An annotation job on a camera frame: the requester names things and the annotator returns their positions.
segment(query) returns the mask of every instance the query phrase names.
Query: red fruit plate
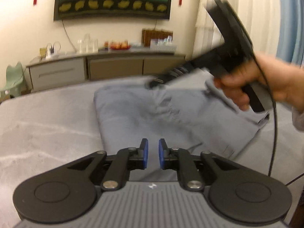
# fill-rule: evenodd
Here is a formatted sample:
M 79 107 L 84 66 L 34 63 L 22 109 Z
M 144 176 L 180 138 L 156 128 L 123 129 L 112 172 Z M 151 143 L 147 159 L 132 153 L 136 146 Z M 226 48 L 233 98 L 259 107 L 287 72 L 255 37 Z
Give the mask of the red fruit plate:
M 128 47 L 120 47 L 120 48 L 110 47 L 111 50 L 128 50 L 130 48 L 131 48 L 131 45 L 128 45 Z

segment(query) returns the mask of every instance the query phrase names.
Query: silver screw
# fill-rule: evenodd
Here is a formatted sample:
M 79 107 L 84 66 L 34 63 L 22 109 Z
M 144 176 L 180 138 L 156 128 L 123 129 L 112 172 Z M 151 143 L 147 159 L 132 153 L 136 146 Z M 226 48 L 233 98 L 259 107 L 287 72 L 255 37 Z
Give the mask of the silver screw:
M 117 188 L 118 182 L 110 180 L 110 181 L 105 181 L 102 185 L 107 189 L 114 189 Z
M 192 189 L 199 189 L 202 187 L 202 183 L 200 181 L 190 181 L 187 186 Z

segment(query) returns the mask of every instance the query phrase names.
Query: black circular joint cover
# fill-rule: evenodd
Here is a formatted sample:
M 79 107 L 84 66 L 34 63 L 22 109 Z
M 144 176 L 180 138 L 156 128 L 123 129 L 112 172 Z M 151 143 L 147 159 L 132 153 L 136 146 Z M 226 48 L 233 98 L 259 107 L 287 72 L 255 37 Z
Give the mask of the black circular joint cover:
M 230 170 L 211 185 L 209 200 L 222 215 L 245 224 L 270 224 L 285 217 L 292 197 L 281 182 L 252 170 Z
M 19 215 L 37 223 L 56 224 L 78 218 L 94 204 L 94 185 L 78 171 L 47 172 L 22 182 L 14 191 Z

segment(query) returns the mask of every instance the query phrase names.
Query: blue curtain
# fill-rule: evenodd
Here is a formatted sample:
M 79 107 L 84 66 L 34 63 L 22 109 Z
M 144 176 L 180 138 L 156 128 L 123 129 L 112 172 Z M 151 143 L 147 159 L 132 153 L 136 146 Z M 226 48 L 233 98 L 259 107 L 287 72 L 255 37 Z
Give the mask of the blue curtain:
M 304 57 L 304 0 L 281 0 L 277 57 L 301 65 Z

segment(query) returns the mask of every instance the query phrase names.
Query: gray fabric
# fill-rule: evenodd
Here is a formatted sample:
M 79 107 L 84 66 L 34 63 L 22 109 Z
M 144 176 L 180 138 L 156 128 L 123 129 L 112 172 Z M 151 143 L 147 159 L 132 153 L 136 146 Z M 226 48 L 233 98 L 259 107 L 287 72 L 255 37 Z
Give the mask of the gray fabric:
M 173 180 L 175 174 L 159 169 L 158 140 L 169 147 L 199 154 L 209 150 L 226 158 L 235 156 L 268 120 L 267 114 L 243 113 L 218 91 L 146 90 L 143 85 L 116 85 L 95 92 L 94 103 L 104 149 L 115 154 L 149 140 L 148 168 L 131 172 L 131 180 Z

